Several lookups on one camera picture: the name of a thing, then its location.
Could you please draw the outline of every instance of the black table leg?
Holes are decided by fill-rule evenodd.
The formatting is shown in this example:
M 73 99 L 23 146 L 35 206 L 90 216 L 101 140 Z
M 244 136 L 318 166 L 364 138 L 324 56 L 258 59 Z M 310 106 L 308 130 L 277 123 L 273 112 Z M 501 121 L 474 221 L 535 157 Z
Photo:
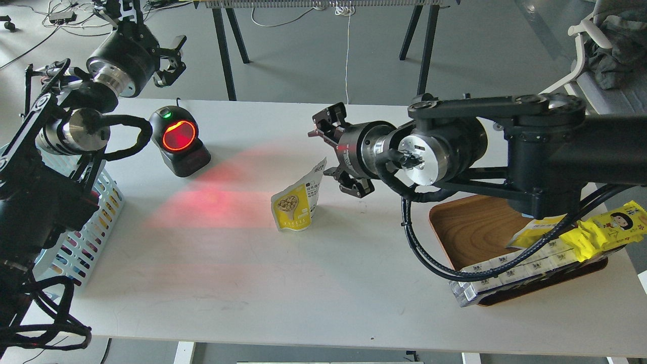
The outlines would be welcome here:
M 214 15 L 215 35 L 218 39 L 218 48 L 220 48 L 220 58 L 223 62 L 223 72 L 225 73 L 225 84 L 227 86 L 227 95 L 230 101 L 236 101 L 236 90 L 234 89 L 234 76 L 232 75 L 232 64 L 229 60 L 229 50 L 227 49 L 227 38 L 225 35 L 225 24 L 223 24 L 223 13 L 220 8 L 211 9 Z
M 432 60 L 433 39 L 436 35 L 436 24 L 438 23 L 438 12 L 440 8 L 440 5 L 430 5 L 427 35 L 424 37 L 422 65 L 420 66 L 420 78 L 418 79 L 418 95 L 423 94 L 427 88 L 427 77 L 429 76 L 429 66 L 431 66 Z
M 406 53 L 409 51 L 411 39 L 413 39 L 413 33 L 415 32 L 416 25 L 418 25 L 418 19 L 420 19 L 421 12 L 422 5 L 418 5 L 413 8 L 413 14 L 411 15 L 411 20 L 409 21 L 409 27 L 406 30 L 404 43 L 402 43 L 402 49 L 400 50 L 400 61 L 404 61 L 404 59 L 406 58 Z
M 233 8 L 225 8 L 227 17 L 229 18 L 229 24 L 232 26 L 232 31 L 234 32 L 234 38 L 236 39 L 236 44 L 238 45 L 238 51 L 241 53 L 241 58 L 243 63 L 249 63 L 249 57 L 247 56 L 247 50 L 245 49 L 245 43 L 243 43 L 243 36 L 241 35 L 241 29 L 238 27 L 238 20 L 236 20 L 236 13 L 234 13 Z

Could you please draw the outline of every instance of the yellow snack package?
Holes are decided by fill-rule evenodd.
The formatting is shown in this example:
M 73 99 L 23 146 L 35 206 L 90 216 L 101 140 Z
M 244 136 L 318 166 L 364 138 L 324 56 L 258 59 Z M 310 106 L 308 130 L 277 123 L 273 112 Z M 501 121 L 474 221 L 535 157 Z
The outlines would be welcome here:
M 553 227 L 555 227 L 563 217 L 564 215 L 561 215 L 529 222 L 528 225 L 510 239 L 510 242 L 505 247 L 518 247 L 520 249 L 529 248 L 532 244 L 536 243 L 542 235 L 548 233 Z
M 301 231 L 310 226 L 325 165 L 324 158 L 297 183 L 272 196 L 272 215 L 279 230 Z
M 573 247 L 580 262 L 619 246 L 640 242 L 647 233 L 647 212 L 635 201 L 621 208 L 578 222 L 560 238 Z

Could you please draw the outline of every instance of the red scanner light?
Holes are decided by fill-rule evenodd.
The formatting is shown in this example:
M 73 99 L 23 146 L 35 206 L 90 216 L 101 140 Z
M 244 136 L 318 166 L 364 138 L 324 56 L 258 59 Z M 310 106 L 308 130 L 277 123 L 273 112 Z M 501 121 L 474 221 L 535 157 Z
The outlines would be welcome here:
M 171 152 L 187 149 L 195 139 L 195 125 L 187 120 L 180 120 L 169 125 L 162 136 L 164 148 Z

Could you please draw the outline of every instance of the gray floor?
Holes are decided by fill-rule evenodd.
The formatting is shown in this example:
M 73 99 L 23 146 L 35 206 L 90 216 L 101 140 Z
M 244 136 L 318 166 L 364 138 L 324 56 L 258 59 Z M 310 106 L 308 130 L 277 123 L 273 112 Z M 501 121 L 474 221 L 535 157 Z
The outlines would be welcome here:
M 47 1 L 13 1 L 40 10 Z M 427 91 L 441 98 L 459 98 L 536 93 L 563 76 L 574 54 L 568 26 L 578 23 L 592 9 L 581 0 L 495 0 L 463 1 L 443 9 L 439 16 Z M 346 99 L 344 68 L 348 18 L 332 9 L 312 11 L 301 20 L 278 28 L 261 28 L 249 20 L 250 10 L 236 10 L 241 31 L 252 60 L 240 62 L 233 37 L 228 33 L 232 68 L 239 100 L 267 102 L 335 103 Z M 259 9 L 257 20 L 279 23 L 303 9 Z M 22 53 L 27 45 L 43 39 L 49 30 L 41 17 L 26 8 L 0 7 L 20 32 L 0 32 L 0 63 Z M 407 105 L 415 95 L 422 54 L 426 11 L 413 39 L 409 58 L 398 60 L 410 8 L 358 8 L 351 18 L 348 63 L 348 93 L 353 104 Z M 152 15 L 147 24 L 162 46 L 176 34 L 189 38 L 184 47 L 188 70 L 172 87 L 144 90 L 144 98 L 226 100 L 220 58 L 211 13 L 191 6 Z M 79 38 L 55 34 L 24 60 L 0 71 L 0 110 L 17 115 L 23 103 L 22 70 L 27 63 L 45 65 L 65 57 L 83 65 L 103 37 Z M 10 135 L 0 135 L 4 144 Z M 646 201 L 644 188 L 632 196 L 619 196 L 613 204 L 635 198 Z M 640 271 L 645 266 L 645 248 L 628 248 Z M 116 339 L 106 361 L 111 363 L 172 363 L 175 343 Z M 460 363 L 459 354 L 421 352 L 425 363 Z M 49 361 L 75 362 L 68 353 L 41 357 Z M 257 347 L 200 344 L 195 363 L 234 364 L 237 361 L 407 361 L 405 353 L 383 350 L 331 348 Z M 605 363 L 604 358 L 549 356 L 502 356 L 483 354 L 483 363 Z

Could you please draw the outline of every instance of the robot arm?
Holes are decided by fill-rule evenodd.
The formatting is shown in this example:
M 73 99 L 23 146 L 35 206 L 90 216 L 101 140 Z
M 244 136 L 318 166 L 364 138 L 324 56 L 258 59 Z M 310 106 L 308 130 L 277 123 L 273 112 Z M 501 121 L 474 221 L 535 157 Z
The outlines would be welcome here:
M 90 328 L 69 315 L 74 284 L 66 277 L 36 282 L 34 261 L 61 233 L 80 230 L 98 209 L 92 188 L 105 161 L 133 155 L 151 138 L 147 120 L 104 114 L 115 109 L 118 97 L 139 95 L 151 78 L 158 87 L 168 86 L 186 68 L 180 52 L 186 37 L 175 38 L 172 49 L 161 48 L 143 22 L 138 0 L 93 3 L 97 15 L 113 25 L 112 33 L 87 60 L 87 72 L 71 67 L 69 59 L 36 70 L 28 67 L 23 124 L 0 154 L 0 357 L 9 346 L 54 348 L 47 343 L 60 332 L 85 340 L 56 348 L 88 345 Z M 170 64 L 165 70 L 160 69 L 162 59 Z M 35 76 L 45 85 L 32 105 Z M 109 127 L 116 124 L 134 126 L 140 133 L 132 147 L 106 154 Z M 78 167 L 63 176 L 43 164 L 41 151 L 79 155 Z M 42 292 L 55 284 L 65 286 L 58 304 Z M 32 301 L 54 319 L 53 324 L 20 325 Z M 34 331 L 45 333 L 23 335 Z
M 412 121 L 399 128 L 375 121 L 350 124 L 339 103 L 313 116 L 319 136 L 337 154 L 339 166 L 324 172 L 340 189 L 364 197 L 379 179 L 402 197 L 405 233 L 417 257 L 451 280 L 482 280 L 514 267 L 553 240 L 593 207 L 621 190 L 647 184 L 646 115 L 585 116 L 584 103 L 566 95 L 441 101 L 429 94 L 409 106 Z M 487 149 L 476 117 L 493 120 L 508 144 L 506 166 L 472 168 Z M 402 170 L 409 187 L 395 177 Z M 605 187 L 580 201 L 588 182 Z M 434 186 L 435 192 L 416 192 Z M 516 211 L 544 218 L 566 214 L 555 229 L 509 264 L 482 273 L 462 273 L 428 256 L 411 226 L 411 202 L 442 201 L 457 191 L 508 200 Z

